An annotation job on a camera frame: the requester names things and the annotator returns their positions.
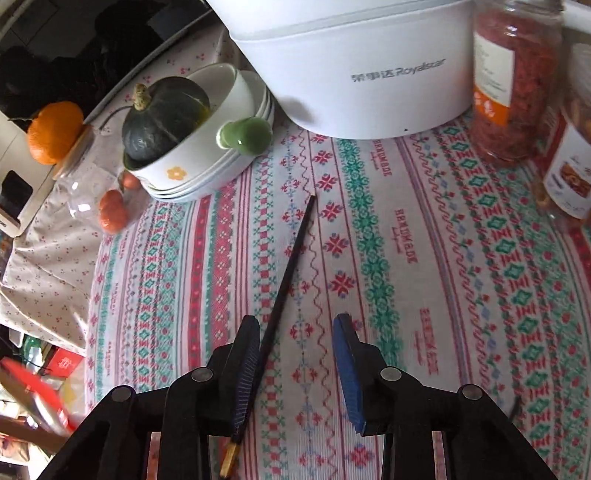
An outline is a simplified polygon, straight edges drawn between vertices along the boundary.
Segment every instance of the green ceramic handle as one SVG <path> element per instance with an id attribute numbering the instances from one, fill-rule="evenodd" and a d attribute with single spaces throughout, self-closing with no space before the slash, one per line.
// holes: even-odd
<path id="1" fill-rule="evenodd" d="M 228 122 L 221 127 L 217 143 L 222 148 L 236 148 L 242 155 L 260 155 L 273 139 L 273 130 L 267 120 L 257 116 Z"/>

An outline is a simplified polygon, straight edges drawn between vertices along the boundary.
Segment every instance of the floral tablecloth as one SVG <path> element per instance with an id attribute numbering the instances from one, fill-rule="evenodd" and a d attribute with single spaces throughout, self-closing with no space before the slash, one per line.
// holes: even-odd
<path id="1" fill-rule="evenodd" d="M 95 119 L 95 141 L 83 161 L 95 162 L 114 174 L 122 168 L 118 132 L 125 115 L 113 117 L 102 132 L 97 127 L 115 108 L 131 101 L 137 82 L 150 84 L 169 75 L 188 75 L 210 63 L 232 61 L 235 48 L 222 24 L 188 35 L 172 46 Z M 67 190 L 56 184 L 31 225 L 14 240 L 0 279 L 0 323 L 84 355 L 92 272 L 102 234 L 72 218 L 67 198 Z"/>
<path id="2" fill-rule="evenodd" d="M 272 148 L 215 195 L 154 202 L 103 240 L 88 408 L 204 365 L 246 314 L 264 329 L 315 193 L 239 477 L 379 478 L 382 439 L 355 435 L 336 377 L 331 320 L 349 312 L 362 341 L 426 385 L 474 382 L 505 411 L 520 395 L 518 425 L 558 477 L 590 478 L 590 232 L 538 214 L 528 167 L 481 163 L 467 117 L 380 141 L 278 117 Z"/>

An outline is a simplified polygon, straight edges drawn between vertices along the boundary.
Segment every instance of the orange label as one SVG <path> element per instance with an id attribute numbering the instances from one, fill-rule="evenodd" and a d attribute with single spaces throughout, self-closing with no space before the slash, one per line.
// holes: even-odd
<path id="1" fill-rule="evenodd" d="M 509 107 L 495 102 L 477 86 L 474 86 L 474 107 L 480 114 L 501 127 L 509 120 Z"/>

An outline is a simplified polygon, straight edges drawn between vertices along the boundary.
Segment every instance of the white appliance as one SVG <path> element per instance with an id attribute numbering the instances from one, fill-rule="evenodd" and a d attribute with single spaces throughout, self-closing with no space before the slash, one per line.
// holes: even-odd
<path id="1" fill-rule="evenodd" d="M 0 113 L 0 230 L 19 236 L 54 184 L 53 165 L 41 165 L 29 153 L 25 132 Z"/>
<path id="2" fill-rule="evenodd" d="M 472 100 L 471 0 L 209 0 L 299 126 L 330 137 L 398 137 Z M 566 0 L 567 26 L 591 9 Z"/>

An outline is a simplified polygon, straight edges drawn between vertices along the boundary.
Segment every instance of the orange flower design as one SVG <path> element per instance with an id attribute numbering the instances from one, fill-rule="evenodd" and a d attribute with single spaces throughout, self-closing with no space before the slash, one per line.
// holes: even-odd
<path id="1" fill-rule="evenodd" d="M 182 180 L 187 176 L 187 172 L 185 172 L 181 167 L 173 167 L 166 171 L 168 174 L 168 178 L 171 180 Z"/>

